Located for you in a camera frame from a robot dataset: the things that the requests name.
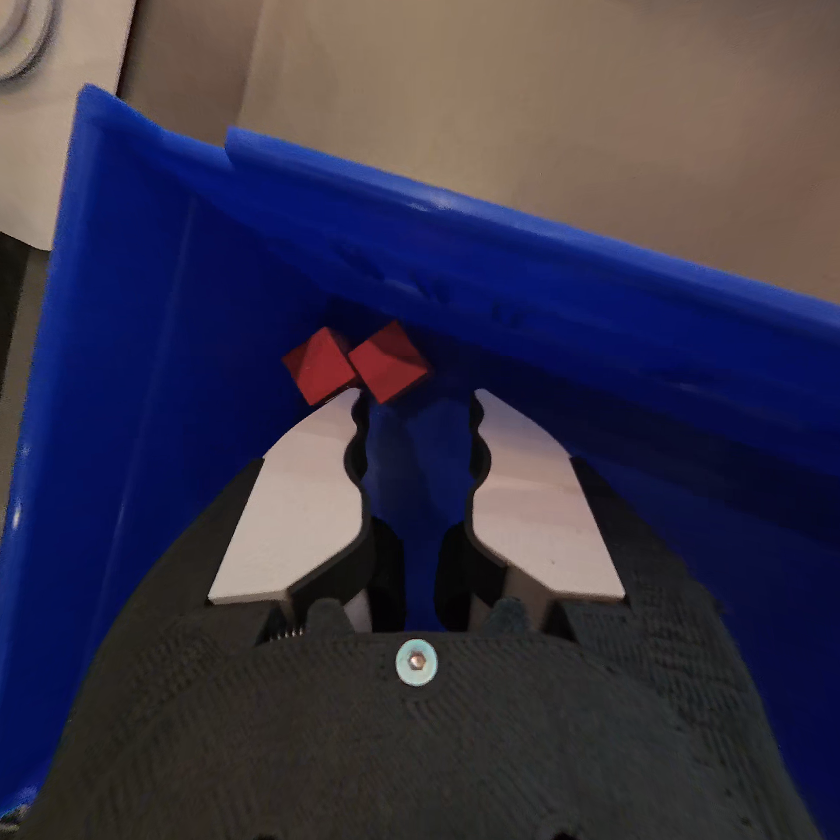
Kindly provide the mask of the blue plastic bin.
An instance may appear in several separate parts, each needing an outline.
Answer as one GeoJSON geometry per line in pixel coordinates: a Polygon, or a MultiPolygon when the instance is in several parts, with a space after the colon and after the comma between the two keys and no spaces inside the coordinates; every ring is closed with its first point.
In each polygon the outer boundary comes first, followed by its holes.
{"type": "Polygon", "coordinates": [[[2,838],[838,838],[838,306],[241,129],[77,101],[2,547],[2,838]],[[362,531],[208,593],[282,357],[360,379],[362,531]],[[571,456],[619,603],[501,592],[475,397],[571,456]]]}

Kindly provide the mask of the white stand base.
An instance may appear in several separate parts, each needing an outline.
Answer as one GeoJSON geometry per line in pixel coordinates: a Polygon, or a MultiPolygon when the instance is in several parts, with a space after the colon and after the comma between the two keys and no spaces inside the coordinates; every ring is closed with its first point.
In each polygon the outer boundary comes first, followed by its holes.
{"type": "Polygon", "coordinates": [[[1,2],[1,231],[53,245],[81,89],[115,93],[134,1],[1,2]]]}

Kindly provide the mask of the grey desk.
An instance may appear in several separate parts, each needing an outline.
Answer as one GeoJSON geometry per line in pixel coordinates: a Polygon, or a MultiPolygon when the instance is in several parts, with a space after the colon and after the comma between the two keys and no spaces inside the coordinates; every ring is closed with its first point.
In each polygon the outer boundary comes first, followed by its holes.
{"type": "Polygon", "coordinates": [[[2,231],[52,245],[90,82],[838,302],[839,3],[57,2],[2,85],[2,231]]]}

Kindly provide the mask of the red cube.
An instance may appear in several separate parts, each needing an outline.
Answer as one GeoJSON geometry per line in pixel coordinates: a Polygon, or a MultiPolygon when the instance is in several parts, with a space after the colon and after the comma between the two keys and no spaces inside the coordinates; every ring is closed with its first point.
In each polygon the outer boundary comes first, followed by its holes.
{"type": "Polygon", "coordinates": [[[349,351],[342,334],[322,327],[282,357],[306,404],[320,406],[360,384],[349,351]]]}
{"type": "Polygon", "coordinates": [[[389,322],[354,347],[348,359],[380,405],[393,402],[433,373],[399,321],[389,322]]]}

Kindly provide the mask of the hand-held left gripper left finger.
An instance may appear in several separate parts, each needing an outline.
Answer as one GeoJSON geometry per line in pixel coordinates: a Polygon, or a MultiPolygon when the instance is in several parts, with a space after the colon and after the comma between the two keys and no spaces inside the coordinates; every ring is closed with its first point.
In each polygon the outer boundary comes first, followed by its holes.
{"type": "Polygon", "coordinates": [[[350,388],[285,432],[259,474],[208,593],[215,605],[278,600],[362,531],[361,490],[344,457],[358,431],[350,388]]]}

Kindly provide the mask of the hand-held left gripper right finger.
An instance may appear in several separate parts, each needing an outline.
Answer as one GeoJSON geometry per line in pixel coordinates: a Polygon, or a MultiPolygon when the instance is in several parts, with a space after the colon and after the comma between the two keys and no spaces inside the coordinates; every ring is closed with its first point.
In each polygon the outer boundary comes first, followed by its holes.
{"type": "Polygon", "coordinates": [[[488,390],[474,397],[476,484],[465,525],[501,566],[501,592],[529,604],[621,602],[624,586],[566,449],[488,390]]]}

